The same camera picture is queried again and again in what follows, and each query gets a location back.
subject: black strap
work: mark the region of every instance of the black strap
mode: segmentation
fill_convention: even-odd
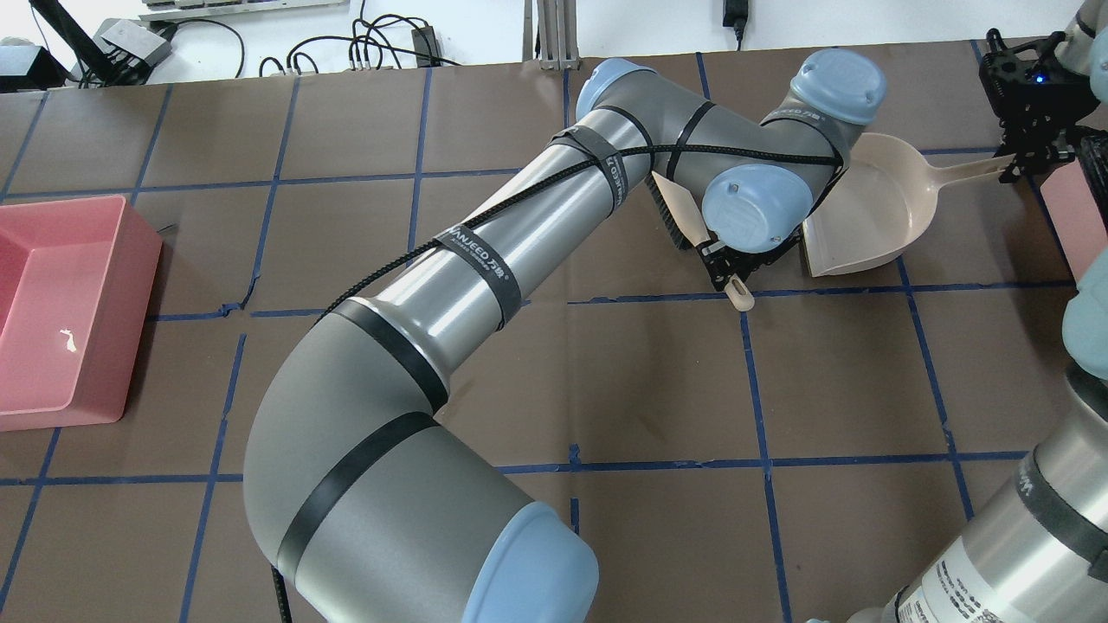
[[[500,305],[500,326],[496,327],[496,330],[504,328],[504,325],[523,306],[520,284],[515,280],[515,275],[504,258],[496,253],[496,249],[492,248],[492,245],[484,242],[481,236],[465,225],[454,225],[435,236],[434,239],[458,254],[489,284],[489,289],[492,290]]]
[[[677,161],[681,157],[681,150],[685,147],[685,144],[689,142],[689,136],[693,135],[693,131],[696,130],[697,124],[700,123],[704,115],[708,114],[708,111],[715,108],[715,105],[716,103],[711,100],[705,101],[705,103],[700,104],[700,108],[693,113],[693,116],[689,118],[688,123],[686,123],[685,127],[681,130],[681,135],[677,137],[677,149],[669,154],[669,164],[666,165],[666,178],[670,182],[676,181],[674,180],[674,173],[677,172]]]
[[[1061,544],[1089,562],[1089,578],[1108,583],[1108,533],[1074,510],[1046,481],[1035,451],[1019,463],[1016,494],[1027,511]]]
[[[412,411],[399,416],[350,449],[335,463],[327,476],[316,484],[308,499],[300,504],[296,517],[289,523],[285,537],[277,548],[277,568],[296,582],[296,569],[300,565],[304,551],[316,535],[319,525],[335,508],[343,494],[353,487],[369,468],[381,457],[417,432],[437,427],[439,422],[431,416]]]
[[[403,334],[380,317],[377,312],[356,300],[347,299],[331,313],[350,320],[384,347],[423,390],[427,401],[431,404],[432,413],[447,404],[449,395],[442,379],[439,378],[439,372],[434,371],[423,354],[417,350]]]
[[[654,146],[654,141],[650,140],[650,133],[646,131],[646,126],[644,126],[643,122],[639,121],[638,118],[636,118],[635,115],[630,114],[629,112],[623,110],[619,106],[613,106],[611,104],[599,105],[599,106],[596,106],[593,110],[612,111],[612,112],[618,114],[619,116],[626,119],[627,121],[630,122],[632,125],[635,126],[635,130],[638,130],[638,133],[643,135],[643,141],[646,142],[646,146],[648,146],[648,147],[653,147]],[[656,154],[654,152],[650,152],[650,170],[652,171],[654,170],[654,159],[657,155],[658,154]]]
[[[619,155],[619,150],[595,130],[584,125],[566,127],[555,134],[550,144],[568,145],[596,160],[596,166],[601,168],[604,178],[608,181],[608,186],[612,187],[612,211],[608,212],[608,216],[627,200],[630,182],[627,180],[623,156]]]

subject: white wall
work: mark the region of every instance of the white wall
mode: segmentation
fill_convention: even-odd
[[[462,64],[520,60],[524,0],[370,0],[366,13],[400,12],[427,18],[439,32],[443,54]],[[146,12],[138,0],[62,0],[85,30],[107,18]],[[1045,34],[1066,27],[1081,0],[750,0],[745,49],[845,45],[982,38],[997,27],[1005,37]],[[724,0],[578,0],[582,55],[675,54],[731,50],[735,38],[719,24]],[[355,6],[271,11],[219,18],[246,40],[244,73],[256,75],[267,55],[284,60],[288,49],[316,34],[349,33]],[[63,64],[73,55],[43,22],[47,39]],[[410,47],[407,29],[393,44]],[[0,37],[40,42],[25,0],[0,0]],[[181,30],[174,55],[154,81],[207,80],[234,72],[237,42],[208,24]],[[315,43],[307,50],[324,71],[346,69],[343,43]]]

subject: brown table surface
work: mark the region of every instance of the brown table surface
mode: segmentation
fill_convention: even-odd
[[[971,42],[858,50],[890,84],[872,131],[991,155]],[[761,119],[808,53],[637,61]],[[537,154],[595,63],[0,96],[0,201],[122,193],[167,227],[123,419],[0,433],[3,621],[277,621],[242,502],[267,384],[319,308]],[[1073,280],[1026,183],[945,188],[873,270],[812,279],[792,252],[742,316],[644,188],[611,221],[439,415],[594,548],[589,621],[882,605],[1067,409]]]

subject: metal post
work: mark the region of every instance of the metal post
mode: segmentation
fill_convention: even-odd
[[[541,68],[577,69],[577,0],[538,0],[538,39]]]

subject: black power adapter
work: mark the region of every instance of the black power adapter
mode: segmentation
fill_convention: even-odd
[[[434,28],[424,25],[412,29],[412,50],[416,51],[417,67],[442,67],[439,58],[439,41],[434,38]]]

